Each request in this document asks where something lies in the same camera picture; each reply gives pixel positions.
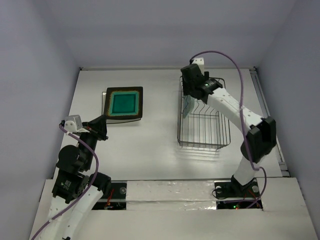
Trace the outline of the white square plate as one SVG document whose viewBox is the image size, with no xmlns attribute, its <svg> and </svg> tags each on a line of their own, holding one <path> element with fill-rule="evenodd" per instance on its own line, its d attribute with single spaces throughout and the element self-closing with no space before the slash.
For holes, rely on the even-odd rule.
<svg viewBox="0 0 320 240">
<path fill-rule="evenodd" d="M 101 113 L 104 114 L 104 110 L 105 110 L 105 103 L 106 103 L 106 95 L 107 95 L 107 92 L 106 91 L 103 91 L 102 92 L 102 107 L 101 107 Z M 111 124 L 123 124 L 123 123 L 131 123 L 131 122 L 136 122 L 136 121 L 140 121 L 141 118 L 136 118 L 136 119 L 120 119 L 120 120 L 117 120 L 117 119 L 107 119 L 106 120 L 106 123 L 108 125 L 111 125 Z"/>
</svg>

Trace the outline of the light blue rectangular plate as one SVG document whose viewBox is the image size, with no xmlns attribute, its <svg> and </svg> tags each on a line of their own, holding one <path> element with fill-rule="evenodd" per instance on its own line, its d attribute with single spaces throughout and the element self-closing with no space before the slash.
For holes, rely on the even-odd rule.
<svg viewBox="0 0 320 240">
<path fill-rule="evenodd" d="M 185 119 L 194 109 L 195 99 L 190 95 L 183 96 L 182 117 Z"/>
</svg>

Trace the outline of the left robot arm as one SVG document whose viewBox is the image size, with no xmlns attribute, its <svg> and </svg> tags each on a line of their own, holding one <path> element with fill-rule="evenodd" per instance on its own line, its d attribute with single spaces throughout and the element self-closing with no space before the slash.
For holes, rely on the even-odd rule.
<svg viewBox="0 0 320 240">
<path fill-rule="evenodd" d="M 75 239 L 93 206 L 112 188 L 111 177 L 98 171 L 95 152 L 97 143 L 108 139 L 107 117 L 82 122 L 79 115 L 70 115 L 61 121 L 59 129 L 77 144 L 66 145 L 58 153 L 47 220 L 33 240 Z"/>
</svg>

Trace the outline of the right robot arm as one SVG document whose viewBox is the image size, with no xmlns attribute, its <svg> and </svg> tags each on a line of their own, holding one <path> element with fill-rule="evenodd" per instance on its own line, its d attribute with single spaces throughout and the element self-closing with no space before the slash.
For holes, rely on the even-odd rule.
<svg viewBox="0 0 320 240">
<path fill-rule="evenodd" d="M 230 120 L 242 133 L 242 159 L 230 179 L 230 191 L 235 196 L 246 193 L 260 169 L 260 161 L 276 146 L 276 121 L 262 117 L 232 97 L 208 72 L 201 72 L 198 64 L 183 67 L 182 89 L 185 96 L 202 101 Z"/>
</svg>

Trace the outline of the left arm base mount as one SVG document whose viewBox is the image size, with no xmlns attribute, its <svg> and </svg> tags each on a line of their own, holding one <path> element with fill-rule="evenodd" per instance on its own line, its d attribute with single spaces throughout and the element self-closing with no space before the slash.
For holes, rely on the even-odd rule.
<svg viewBox="0 0 320 240">
<path fill-rule="evenodd" d="M 127 182 L 113 181 L 109 193 L 99 199 L 92 210 L 126 210 L 126 194 Z"/>
</svg>

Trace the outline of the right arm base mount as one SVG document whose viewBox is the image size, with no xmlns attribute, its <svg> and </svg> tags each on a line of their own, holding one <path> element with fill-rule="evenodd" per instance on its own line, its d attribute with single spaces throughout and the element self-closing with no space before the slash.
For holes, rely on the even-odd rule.
<svg viewBox="0 0 320 240">
<path fill-rule="evenodd" d="M 211 194 L 216 199 L 218 210 L 263 209 L 260 199 L 252 205 L 260 195 L 256 181 L 250 183 L 244 190 L 233 188 L 230 181 L 218 181 L 214 183 Z"/>
</svg>

